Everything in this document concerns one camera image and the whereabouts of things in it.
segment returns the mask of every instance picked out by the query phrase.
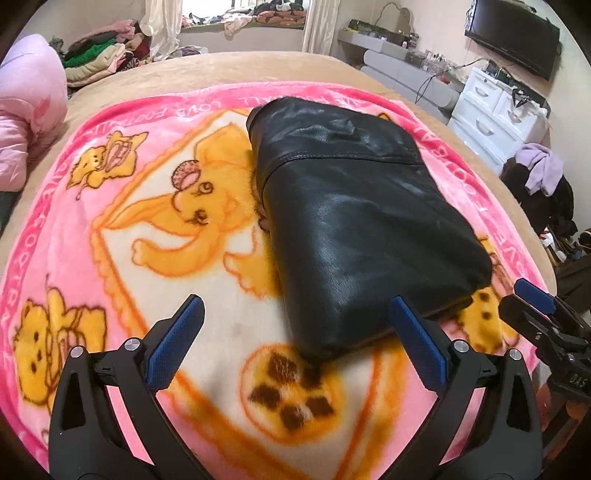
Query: blue gripper pad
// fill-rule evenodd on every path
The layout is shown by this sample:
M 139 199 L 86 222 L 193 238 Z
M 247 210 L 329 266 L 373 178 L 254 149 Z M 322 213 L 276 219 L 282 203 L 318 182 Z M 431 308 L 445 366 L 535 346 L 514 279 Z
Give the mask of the blue gripper pad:
M 447 387 L 445 357 L 402 297 L 392 299 L 388 317 L 425 388 L 443 394 Z
M 552 315 L 556 311 L 554 297 L 524 278 L 515 282 L 515 294 L 544 315 Z
M 146 384 L 152 392 L 169 387 L 204 320 L 203 300 L 194 296 L 148 360 Z

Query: curtain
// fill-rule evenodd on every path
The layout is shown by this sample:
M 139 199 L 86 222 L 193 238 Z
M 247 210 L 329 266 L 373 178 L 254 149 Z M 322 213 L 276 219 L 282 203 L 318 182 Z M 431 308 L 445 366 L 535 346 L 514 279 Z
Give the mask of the curtain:
M 335 36 L 336 17 L 340 0 L 311 0 L 302 51 L 328 55 Z
M 146 14 L 139 27 L 152 37 L 150 55 L 164 60 L 179 47 L 183 0 L 146 0 Z

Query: television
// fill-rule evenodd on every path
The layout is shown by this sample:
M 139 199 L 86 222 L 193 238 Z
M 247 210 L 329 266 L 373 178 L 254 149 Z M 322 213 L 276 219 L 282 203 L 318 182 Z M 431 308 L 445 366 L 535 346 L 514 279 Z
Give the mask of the television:
M 560 29 L 511 0 L 473 0 L 466 36 L 550 80 Z

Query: screw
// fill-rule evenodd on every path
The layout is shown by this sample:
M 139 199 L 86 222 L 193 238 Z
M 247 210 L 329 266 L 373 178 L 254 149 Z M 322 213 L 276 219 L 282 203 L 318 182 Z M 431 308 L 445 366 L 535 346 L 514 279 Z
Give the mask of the screw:
M 460 353 L 466 353 L 470 349 L 470 345 L 464 340 L 456 340 L 453 342 L 453 347 Z
M 521 352 L 517 348 L 512 348 L 509 350 L 509 356 L 513 360 L 521 360 L 523 358 L 523 355 L 521 355 Z
M 125 349 L 133 352 L 139 348 L 139 339 L 137 338 L 130 338 L 125 342 Z
M 70 355 L 73 358 L 78 358 L 80 355 L 84 353 L 84 349 L 81 346 L 75 346 L 71 351 Z

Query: white wall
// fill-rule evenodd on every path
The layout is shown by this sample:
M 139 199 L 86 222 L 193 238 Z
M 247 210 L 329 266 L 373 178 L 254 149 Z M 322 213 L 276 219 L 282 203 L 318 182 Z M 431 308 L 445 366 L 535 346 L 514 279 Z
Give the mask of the white wall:
M 47 0 L 22 29 L 18 38 L 39 33 L 64 40 L 64 49 L 83 34 L 117 20 L 141 20 L 145 0 Z
M 574 191 L 574 220 L 584 230 L 591 227 L 591 66 L 558 15 L 543 0 L 525 1 L 537 9 L 539 16 L 549 18 L 560 28 L 563 52 L 551 82 L 512 65 L 464 36 L 466 12 L 472 0 L 399 0 L 399 3 L 414 14 L 414 27 L 421 37 L 420 50 L 441 53 L 459 65 L 479 57 L 493 58 L 548 99 L 552 108 L 551 127 L 544 143 L 564 160 L 564 173 Z M 359 7 L 361 0 L 342 2 L 350 11 L 354 11 L 352 5 L 364 10 Z M 388 0 L 374 1 L 373 21 L 386 3 Z M 464 73 L 468 74 L 469 70 L 465 69 Z
M 243 28 L 227 38 L 223 31 L 181 32 L 181 46 L 207 47 L 210 53 L 220 51 L 301 51 L 304 31 L 297 28 Z

